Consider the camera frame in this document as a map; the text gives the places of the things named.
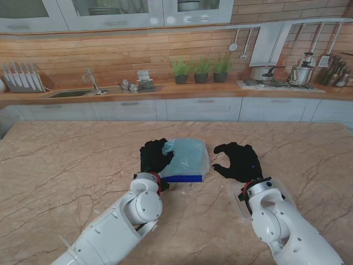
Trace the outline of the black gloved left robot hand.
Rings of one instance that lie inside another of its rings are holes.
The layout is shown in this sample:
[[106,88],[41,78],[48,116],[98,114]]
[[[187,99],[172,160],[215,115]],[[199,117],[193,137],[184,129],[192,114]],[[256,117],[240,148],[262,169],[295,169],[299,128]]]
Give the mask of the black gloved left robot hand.
[[165,138],[148,141],[140,148],[140,171],[159,173],[169,165],[174,157],[173,152],[163,154]]

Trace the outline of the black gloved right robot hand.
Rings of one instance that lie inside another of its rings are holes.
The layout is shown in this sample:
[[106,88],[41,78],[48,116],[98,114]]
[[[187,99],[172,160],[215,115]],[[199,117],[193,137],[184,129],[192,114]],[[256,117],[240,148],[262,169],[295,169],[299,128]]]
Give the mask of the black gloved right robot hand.
[[228,168],[213,164],[213,169],[224,178],[248,183],[254,179],[263,179],[263,173],[257,154],[251,145],[241,146],[236,142],[221,144],[214,148],[214,154],[224,153],[230,165]]

